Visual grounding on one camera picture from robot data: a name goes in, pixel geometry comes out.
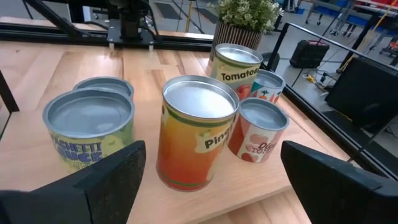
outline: tin can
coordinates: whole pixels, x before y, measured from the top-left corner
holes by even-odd
[[[75,85],[75,87],[73,87],[73,89],[78,90],[78,89],[87,88],[87,87],[103,88],[105,90],[114,90],[119,93],[126,94],[131,99],[134,94],[134,89],[129,82],[127,82],[121,78],[116,78],[116,77],[89,78],[89,79],[81,81],[80,83],[77,83]]]
[[[243,100],[250,95],[253,81],[262,63],[261,54],[237,44],[216,47],[211,77],[231,87]]]
[[[241,102],[238,113],[229,149],[244,161],[264,162],[289,125],[289,117],[275,104],[253,97]]]
[[[193,191],[210,182],[238,106],[213,78],[183,75],[164,85],[157,172],[166,185]]]
[[[260,69],[251,88],[250,96],[276,103],[285,86],[286,82],[282,77]]]
[[[76,170],[133,143],[133,111],[126,95],[84,88],[53,99],[43,120],[61,158]]]

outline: wooden tabletop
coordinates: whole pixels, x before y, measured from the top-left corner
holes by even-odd
[[[207,75],[211,68],[208,56],[137,49],[111,54],[106,47],[0,42],[0,70],[21,109],[12,114],[0,141],[0,189],[32,190],[71,172],[52,146],[42,110],[79,81],[109,75],[133,84],[135,137],[147,145],[144,178],[129,223],[309,223],[283,170],[280,146],[264,164],[241,161],[224,150],[214,180],[197,192],[168,189],[155,174],[161,87],[179,75]],[[282,138],[348,158],[288,99],[280,98],[278,105],[290,117]]]

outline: potted plant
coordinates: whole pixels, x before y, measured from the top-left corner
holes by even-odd
[[[218,44],[239,44],[257,50],[262,35],[274,30],[276,19],[283,13],[273,0],[219,0],[210,6],[219,18],[210,60]]]

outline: metal can lid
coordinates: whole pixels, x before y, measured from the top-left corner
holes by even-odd
[[[111,134],[132,120],[131,100],[113,90],[84,88],[64,93],[43,111],[49,130],[69,138],[97,138]]]
[[[199,75],[182,75],[169,80],[163,87],[163,97],[174,109],[196,118],[225,118],[239,107],[239,98],[232,88]]]
[[[260,98],[243,100],[239,111],[246,120],[261,129],[280,131],[289,125],[289,117],[281,109]]]
[[[216,51],[222,56],[236,62],[253,65],[262,62],[261,54],[253,49],[238,44],[219,44],[216,47]]]
[[[282,88],[285,86],[285,80],[282,77],[263,69],[259,69],[254,81],[268,88]]]
[[[134,89],[129,82],[116,77],[89,78],[77,83],[73,89],[77,90],[86,87],[104,88],[105,90],[110,89],[122,94],[127,94],[129,97],[134,94]]]

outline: green plant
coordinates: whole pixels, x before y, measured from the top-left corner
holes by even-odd
[[[215,8],[224,23],[254,32],[270,32],[283,13],[272,0],[219,0]]]

